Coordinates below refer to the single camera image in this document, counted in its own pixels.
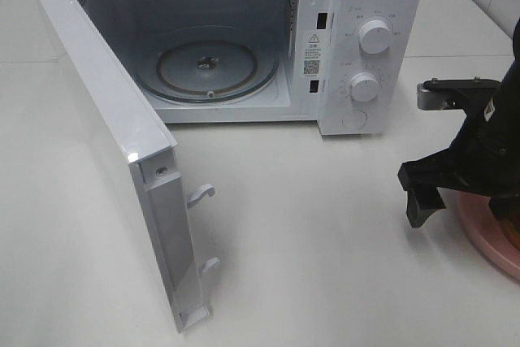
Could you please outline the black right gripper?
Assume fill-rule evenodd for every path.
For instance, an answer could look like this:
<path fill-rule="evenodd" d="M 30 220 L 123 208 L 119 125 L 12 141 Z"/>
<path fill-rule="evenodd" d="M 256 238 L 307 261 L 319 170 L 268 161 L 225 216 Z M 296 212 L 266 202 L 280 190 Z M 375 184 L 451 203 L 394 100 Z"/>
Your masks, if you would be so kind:
<path fill-rule="evenodd" d="M 489 198 L 496 217 L 519 213 L 519 61 L 502 80 L 441 80 L 423 83 L 454 88 L 466 118 L 448 148 L 402 163 L 398 179 L 407 193 L 406 215 L 422 227 L 444 209 L 440 189 Z"/>

